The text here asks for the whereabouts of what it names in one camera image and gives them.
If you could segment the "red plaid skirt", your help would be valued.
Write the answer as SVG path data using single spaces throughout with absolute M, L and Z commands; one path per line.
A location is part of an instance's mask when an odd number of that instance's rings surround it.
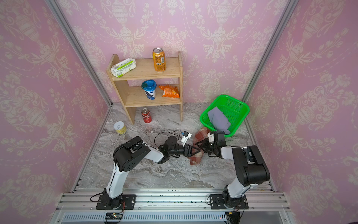
M 210 132 L 210 130 L 206 127 L 202 127 L 194 136 L 193 138 L 193 145 L 195 145 L 196 143 L 204 140 L 205 138 L 207 138 L 208 133 Z M 204 151 L 201 150 L 199 153 L 195 154 L 194 156 L 189 157 L 189 161 L 190 161 L 190 165 L 198 165 L 200 164 L 202 157 L 204 156 Z

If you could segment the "lavender skirt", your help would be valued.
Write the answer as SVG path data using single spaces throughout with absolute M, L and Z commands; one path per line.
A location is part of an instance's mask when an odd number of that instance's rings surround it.
M 208 117 L 213 127 L 217 131 L 223 131 L 226 135 L 231 133 L 229 131 L 231 123 L 228 121 L 228 118 L 218 107 L 215 107 L 212 110 L 208 111 Z

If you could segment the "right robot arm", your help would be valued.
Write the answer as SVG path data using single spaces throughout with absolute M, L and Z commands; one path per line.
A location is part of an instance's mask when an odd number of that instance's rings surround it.
M 259 148 L 228 146 L 223 131 L 208 133 L 208 137 L 195 144 L 208 155 L 234 162 L 236 178 L 222 193 L 227 207 L 237 206 L 245 200 L 245 193 L 270 179 L 269 169 Z

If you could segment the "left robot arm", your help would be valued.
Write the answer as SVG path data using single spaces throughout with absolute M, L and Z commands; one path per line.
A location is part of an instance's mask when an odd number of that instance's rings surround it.
M 178 143 L 177 138 L 174 136 L 168 137 L 165 143 L 159 147 L 153 147 L 137 136 L 114 150 L 113 172 L 103 195 L 109 200 L 121 196 L 129 171 L 134 169 L 144 159 L 163 164 L 171 156 L 178 157 L 183 155 L 191 157 L 199 152 L 199 148 L 186 144 L 186 141 Z

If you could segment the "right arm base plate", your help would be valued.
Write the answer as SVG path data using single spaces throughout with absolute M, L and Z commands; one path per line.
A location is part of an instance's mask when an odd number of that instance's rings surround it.
M 245 195 L 240 198 L 231 198 L 220 194 L 211 194 L 208 197 L 207 204 L 212 210 L 247 210 L 249 208 Z

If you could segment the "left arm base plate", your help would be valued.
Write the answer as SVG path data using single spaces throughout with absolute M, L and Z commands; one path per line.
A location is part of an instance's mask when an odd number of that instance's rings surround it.
M 111 199 L 106 189 L 97 201 L 97 210 L 133 210 L 136 202 L 136 195 L 123 195 Z

